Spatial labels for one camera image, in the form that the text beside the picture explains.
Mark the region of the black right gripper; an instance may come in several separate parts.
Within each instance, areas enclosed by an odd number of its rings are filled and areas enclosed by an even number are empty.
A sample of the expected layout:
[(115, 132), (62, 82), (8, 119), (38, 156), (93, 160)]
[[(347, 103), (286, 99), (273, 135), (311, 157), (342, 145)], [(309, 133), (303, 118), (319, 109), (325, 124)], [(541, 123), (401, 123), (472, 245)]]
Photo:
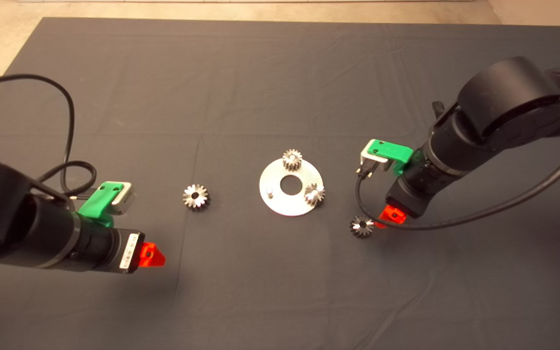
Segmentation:
[(407, 215), (422, 217), (434, 196), (449, 186), (449, 175), (442, 172), (425, 155), (416, 150), (386, 194), (387, 205), (379, 221), (404, 224)]

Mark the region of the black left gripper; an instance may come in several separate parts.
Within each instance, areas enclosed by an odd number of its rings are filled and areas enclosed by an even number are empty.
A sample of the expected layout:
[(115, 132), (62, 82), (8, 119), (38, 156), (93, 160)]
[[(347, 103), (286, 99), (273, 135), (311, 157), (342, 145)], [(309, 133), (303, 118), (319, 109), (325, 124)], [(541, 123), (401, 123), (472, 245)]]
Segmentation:
[(66, 270), (131, 274), (138, 267), (165, 266), (160, 248), (153, 242), (144, 242), (141, 231), (107, 228), (82, 215), (78, 217), (78, 241), (66, 256)]

